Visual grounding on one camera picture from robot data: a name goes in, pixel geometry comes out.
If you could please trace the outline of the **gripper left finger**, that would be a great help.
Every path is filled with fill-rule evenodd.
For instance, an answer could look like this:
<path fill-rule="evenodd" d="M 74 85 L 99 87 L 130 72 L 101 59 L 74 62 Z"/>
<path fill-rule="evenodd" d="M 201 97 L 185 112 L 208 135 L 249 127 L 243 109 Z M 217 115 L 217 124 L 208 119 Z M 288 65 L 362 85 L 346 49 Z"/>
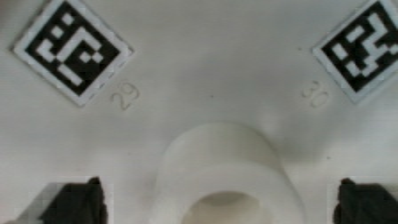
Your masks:
<path fill-rule="evenodd" d="M 50 182 L 7 224 L 108 224 L 101 179 Z"/>

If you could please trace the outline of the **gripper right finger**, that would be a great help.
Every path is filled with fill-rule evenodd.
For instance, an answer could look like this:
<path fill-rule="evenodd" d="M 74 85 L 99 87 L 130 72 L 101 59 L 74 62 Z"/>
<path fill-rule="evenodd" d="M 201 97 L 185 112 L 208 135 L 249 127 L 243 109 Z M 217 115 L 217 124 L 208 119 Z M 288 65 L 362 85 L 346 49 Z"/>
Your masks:
<path fill-rule="evenodd" d="M 398 224 L 398 200 L 378 183 L 341 180 L 334 224 Z"/>

